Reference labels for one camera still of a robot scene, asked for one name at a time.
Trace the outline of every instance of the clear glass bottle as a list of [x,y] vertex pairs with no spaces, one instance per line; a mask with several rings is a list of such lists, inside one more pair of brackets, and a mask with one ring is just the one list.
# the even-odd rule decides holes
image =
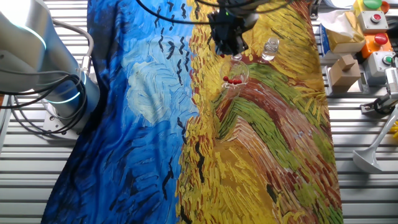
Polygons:
[[277,37],[271,37],[264,45],[264,50],[262,51],[262,59],[266,61],[273,60],[278,53],[279,39]]
[[237,55],[232,55],[231,58],[232,58],[232,60],[241,60],[242,59],[242,54],[238,53]]

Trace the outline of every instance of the gray robot arm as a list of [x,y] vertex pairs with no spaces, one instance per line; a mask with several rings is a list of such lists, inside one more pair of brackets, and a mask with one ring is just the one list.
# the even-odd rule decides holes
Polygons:
[[[98,87],[86,74],[90,56],[84,57],[81,68],[55,32],[50,11],[42,0],[0,0],[0,34],[0,90],[41,90],[66,73],[79,76],[87,95],[85,114],[74,127],[81,131],[100,97]],[[81,97],[76,83],[66,81],[45,99],[60,117],[66,118],[79,110]]]

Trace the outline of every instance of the black cable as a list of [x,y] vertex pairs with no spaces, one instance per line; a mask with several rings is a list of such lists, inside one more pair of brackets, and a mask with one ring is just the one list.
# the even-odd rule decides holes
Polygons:
[[[60,128],[60,129],[58,129],[58,130],[55,130],[55,131],[47,131],[47,130],[44,130],[44,129],[38,127],[37,125],[35,125],[35,124],[32,123],[31,121],[29,121],[29,120],[27,119],[26,115],[24,114],[24,112],[21,110],[21,107],[20,107],[20,108],[18,108],[18,109],[19,109],[19,112],[21,113],[22,117],[26,120],[26,122],[28,122],[30,125],[32,125],[33,127],[37,128],[38,130],[41,130],[41,131],[36,131],[36,130],[30,129],[30,128],[28,128],[26,125],[24,125],[23,122],[22,122],[21,120],[19,120],[19,118],[17,117],[15,111],[12,109],[11,111],[12,111],[12,114],[14,115],[14,118],[16,119],[16,121],[17,121],[23,128],[25,128],[26,130],[28,130],[28,131],[30,131],[30,132],[33,132],[33,133],[36,133],[36,134],[60,134],[60,133],[63,133],[63,132],[65,132],[65,131],[68,131],[68,130],[70,130],[71,128],[73,128],[73,127],[81,120],[81,118],[83,117],[83,115],[84,115],[84,113],[85,113],[85,111],[86,111],[86,107],[87,107],[87,101],[86,101],[86,99],[87,99],[87,94],[86,94],[85,86],[84,86],[84,84],[82,84],[82,83],[80,82],[80,79],[78,79],[78,78],[76,78],[76,77],[74,77],[74,78],[75,78],[74,81],[80,83],[79,85],[77,85],[78,87],[80,87],[79,92],[80,92],[80,94],[81,94],[81,97],[80,97],[80,100],[79,100],[78,109],[77,109],[77,110],[80,110],[80,112],[77,114],[77,115],[79,116],[78,118],[77,118],[77,116],[74,117],[74,118],[72,118],[71,121],[69,121],[69,123],[67,123],[64,127]],[[19,102],[18,102],[18,99],[17,99],[16,97],[15,97],[15,101],[16,101],[16,104],[18,105]]]
[[239,3],[239,4],[224,4],[224,5],[221,5],[221,4],[213,4],[213,3],[210,3],[210,2],[206,2],[204,0],[195,0],[195,1],[199,2],[199,3],[202,3],[202,4],[206,5],[206,6],[223,7],[223,8],[226,8],[226,9],[227,8],[234,8],[234,7],[248,6],[248,5],[250,5],[250,4],[255,2],[254,0],[252,0],[252,1]]
[[32,101],[30,101],[30,102],[28,102],[28,103],[23,103],[23,104],[21,104],[21,105],[19,105],[19,106],[17,106],[17,105],[0,106],[0,109],[18,109],[18,108],[23,107],[23,106],[32,105],[32,104],[34,104],[34,103],[36,103],[36,102],[39,102],[40,100],[43,100],[43,99],[44,99],[46,96],[48,96],[54,89],[56,89],[56,87],[58,87],[59,85],[61,85],[61,84],[64,83],[65,81],[72,80],[72,79],[73,79],[73,76],[72,76],[72,75],[66,76],[65,78],[62,79],[62,81],[57,82],[56,84],[52,85],[51,88],[50,88],[46,93],[44,93],[42,96],[40,96],[40,97],[38,97],[37,99],[32,100]]
[[250,11],[250,10],[245,10],[245,9],[242,9],[242,11],[247,11],[248,13],[246,13],[246,14],[252,14],[252,13],[265,14],[265,13],[269,13],[269,12],[274,12],[274,11],[282,9],[282,8],[286,8],[288,5],[292,4],[293,2],[294,2],[294,0],[290,0],[289,2],[287,2],[287,3],[283,4],[283,5],[280,5],[280,6],[276,7],[276,8],[268,9],[268,10],[265,10],[265,11]]
[[156,12],[151,11],[148,7],[146,7],[140,0],[136,0],[138,5],[141,6],[145,11],[148,13],[152,14],[155,17],[158,17],[159,19],[163,19],[168,22],[173,22],[177,24],[191,24],[191,25],[222,25],[222,24],[230,24],[229,22],[190,22],[190,21],[178,21],[175,19],[170,19],[161,15],[158,15]]
[[25,93],[16,93],[16,92],[8,92],[8,91],[0,91],[0,94],[3,95],[12,95],[12,96],[28,96],[28,95],[33,95],[33,94],[38,94],[38,93],[42,93],[44,91],[47,91],[49,89],[51,89],[52,86],[48,86],[46,88],[43,88],[41,90],[35,90],[35,91],[30,91],[30,92],[25,92]]
[[396,68],[397,67],[397,65],[396,65],[396,57],[398,56],[398,53],[396,53],[394,56],[392,56],[392,59],[391,59],[391,67],[393,67],[393,68]]
[[7,69],[0,68],[0,72],[11,73],[16,75],[53,75],[53,74],[64,74],[70,75],[68,72],[65,71],[47,71],[47,72],[17,72],[11,71]]

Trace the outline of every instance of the emergency stop button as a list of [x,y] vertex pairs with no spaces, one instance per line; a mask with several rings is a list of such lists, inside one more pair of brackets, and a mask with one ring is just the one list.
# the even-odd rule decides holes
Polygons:
[[376,34],[374,36],[374,43],[376,45],[384,45],[388,42],[388,37],[386,34]]

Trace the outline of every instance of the red button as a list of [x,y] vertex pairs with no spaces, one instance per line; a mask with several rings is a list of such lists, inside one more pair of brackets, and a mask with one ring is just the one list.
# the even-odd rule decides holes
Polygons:
[[374,36],[374,42],[378,45],[384,45],[388,42],[388,37],[386,34],[376,34]]
[[373,18],[374,18],[375,20],[377,20],[377,21],[380,21],[380,20],[381,20],[381,16],[380,16],[379,14],[373,15]]

